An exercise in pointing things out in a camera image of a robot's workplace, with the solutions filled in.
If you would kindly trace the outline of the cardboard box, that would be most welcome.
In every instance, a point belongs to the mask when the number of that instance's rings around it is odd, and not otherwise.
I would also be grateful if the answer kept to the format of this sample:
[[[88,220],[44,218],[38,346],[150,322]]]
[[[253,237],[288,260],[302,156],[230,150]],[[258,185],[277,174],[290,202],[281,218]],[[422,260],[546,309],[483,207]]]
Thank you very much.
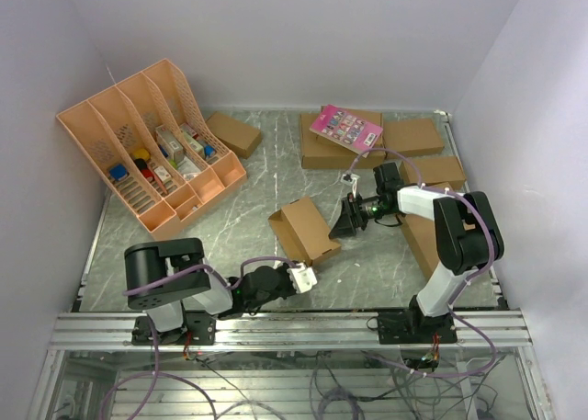
[[[341,252],[340,243],[329,238],[330,228],[308,196],[271,214],[268,223],[291,260],[316,267]]]

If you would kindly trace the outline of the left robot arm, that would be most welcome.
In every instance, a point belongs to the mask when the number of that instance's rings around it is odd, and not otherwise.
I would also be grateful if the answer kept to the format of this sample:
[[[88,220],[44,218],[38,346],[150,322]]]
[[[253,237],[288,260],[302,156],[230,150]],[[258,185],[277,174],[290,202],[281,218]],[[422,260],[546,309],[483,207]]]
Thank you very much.
[[[134,346],[211,346],[216,321],[255,314],[265,304],[297,293],[294,264],[259,266],[223,278],[205,260],[198,238],[135,244],[124,252],[128,307],[140,312],[131,332]]]

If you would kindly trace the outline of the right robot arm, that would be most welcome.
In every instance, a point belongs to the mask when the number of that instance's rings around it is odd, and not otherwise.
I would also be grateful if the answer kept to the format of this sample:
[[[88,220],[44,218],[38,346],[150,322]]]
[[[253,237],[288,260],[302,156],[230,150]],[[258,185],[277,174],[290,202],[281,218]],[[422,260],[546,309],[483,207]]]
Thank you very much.
[[[356,192],[357,176],[342,176],[352,191],[342,198],[340,216],[329,237],[354,236],[369,221],[388,215],[432,222],[438,258],[432,276],[406,309],[377,318],[383,336],[397,335],[401,343],[432,340],[453,324],[450,311],[459,294],[476,274],[503,256],[503,238],[485,193],[407,185],[393,163],[379,165],[373,173],[376,194],[368,198]]]

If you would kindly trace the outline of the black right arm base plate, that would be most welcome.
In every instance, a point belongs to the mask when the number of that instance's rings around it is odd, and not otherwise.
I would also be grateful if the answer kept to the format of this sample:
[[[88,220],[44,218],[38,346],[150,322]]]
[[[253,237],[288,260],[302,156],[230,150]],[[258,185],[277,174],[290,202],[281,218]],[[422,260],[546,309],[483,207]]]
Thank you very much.
[[[455,344],[458,341],[454,320],[449,315],[425,317],[409,309],[379,312],[376,316],[379,342],[382,345]]]

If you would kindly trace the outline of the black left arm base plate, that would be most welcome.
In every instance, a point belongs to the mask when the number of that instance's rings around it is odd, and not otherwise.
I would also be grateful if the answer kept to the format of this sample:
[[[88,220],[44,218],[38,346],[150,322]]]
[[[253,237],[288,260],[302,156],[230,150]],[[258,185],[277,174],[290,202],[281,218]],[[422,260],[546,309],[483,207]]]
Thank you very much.
[[[184,324],[175,330],[160,333],[159,346],[212,346],[215,341],[216,320],[205,312],[188,311]],[[147,316],[138,317],[131,331],[133,346],[151,346],[153,334]]]

